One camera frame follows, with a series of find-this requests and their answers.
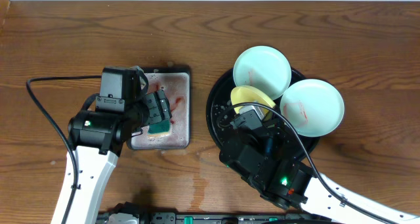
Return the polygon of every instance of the round black tray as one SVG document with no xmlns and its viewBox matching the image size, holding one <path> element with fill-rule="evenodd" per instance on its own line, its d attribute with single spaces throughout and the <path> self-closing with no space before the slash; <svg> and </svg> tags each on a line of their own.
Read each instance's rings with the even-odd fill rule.
<svg viewBox="0 0 420 224">
<path fill-rule="evenodd" d="M 226 109 L 228 106 L 232 105 L 230 103 L 230 92 L 235 88 L 234 78 L 233 78 L 233 69 L 228 70 L 223 74 L 222 77 L 217 80 L 215 86 L 213 86 L 210 91 L 209 98 L 207 99 L 207 106 L 205 109 L 207 127 L 209 129 L 210 135 L 213 138 L 216 145 L 220 148 L 223 146 L 223 143 L 232 136 L 233 129 L 221 129 L 216 124 L 217 117 L 219 114 Z M 291 82 L 290 85 L 306 79 L 299 71 L 292 68 Z M 274 102 L 279 105 L 281 97 L 276 99 Z M 232 121 L 235 116 L 235 112 L 232 110 L 227 114 L 227 117 L 222 121 L 223 124 L 227 124 Z M 311 152 L 314 150 L 315 146 L 320 140 L 319 137 L 305 137 L 299 135 L 301 141 L 303 142 L 306 150 Z M 287 148 L 286 154 L 290 159 L 295 159 L 301 161 L 305 154 L 303 153 L 300 146 L 290 138 L 286 141 L 285 147 Z"/>
</svg>

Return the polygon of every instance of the bowl with red stain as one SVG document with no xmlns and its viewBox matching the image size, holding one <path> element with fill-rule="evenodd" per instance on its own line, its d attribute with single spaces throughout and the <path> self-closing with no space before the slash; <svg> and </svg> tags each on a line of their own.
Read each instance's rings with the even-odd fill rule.
<svg viewBox="0 0 420 224">
<path fill-rule="evenodd" d="M 283 95 L 291 82 L 291 67 L 279 50 L 256 46 L 244 51 L 234 65 L 236 86 L 249 85 L 261 90 L 272 100 Z"/>
<path fill-rule="evenodd" d="M 285 91 L 280 110 L 298 134 L 319 137 L 339 126 L 345 106 L 334 86 L 319 79 L 305 79 Z"/>
</svg>

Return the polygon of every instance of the wood grain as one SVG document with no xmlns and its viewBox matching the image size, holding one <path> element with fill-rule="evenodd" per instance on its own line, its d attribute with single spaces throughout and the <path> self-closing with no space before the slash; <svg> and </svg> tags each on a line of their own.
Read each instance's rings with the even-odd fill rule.
<svg viewBox="0 0 420 224">
<path fill-rule="evenodd" d="M 238 55 L 270 45 L 326 79 L 346 104 L 341 126 L 312 153 L 344 187 L 420 215 L 419 3 L 15 1 L 0 38 L 0 219 L 49 223 L 65 148 L 24 88 L 28 78 L 99 74 L 104 66 L 192 67 L 191 143 L 123 150 L 101 210 L 131 201 L 180 212 L 282 212 L 219 162 L 205 123 L 216 80 Z M 98 80 L 38 83 L 66 128 Z"/>
<path fill-rule="evenodd" d="M 6 14 L 9 9 L 10 3 L 11 2 L 9 0 L 0 0 L 0 35 L 1 35 L 1 30 L 3 29 L 3 26 L 5 25 Z"/>
</svg>

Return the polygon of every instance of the green connector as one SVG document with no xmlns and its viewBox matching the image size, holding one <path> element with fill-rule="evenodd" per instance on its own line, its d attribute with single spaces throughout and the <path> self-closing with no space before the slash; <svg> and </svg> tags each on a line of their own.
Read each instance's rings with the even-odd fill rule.
<svg viewBox="0 0 420 224">
<path fill-rule="evenodd" d="M 192 217 L 184 217 L 184 224 L 192 224 L 193 219 Z"/>
</svg>

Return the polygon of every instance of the sponge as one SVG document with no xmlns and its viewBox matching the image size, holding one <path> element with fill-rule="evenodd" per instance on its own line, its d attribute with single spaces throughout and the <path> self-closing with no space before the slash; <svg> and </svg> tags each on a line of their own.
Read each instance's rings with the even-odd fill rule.
<svg viewBox="0 0 420 224">
<path fill-rule="evenodd" d="M 149 137 L 163 137 L 171 133 L 171 122 L 164 120 L 154 125 L 149 125 Z"/>
</svg>

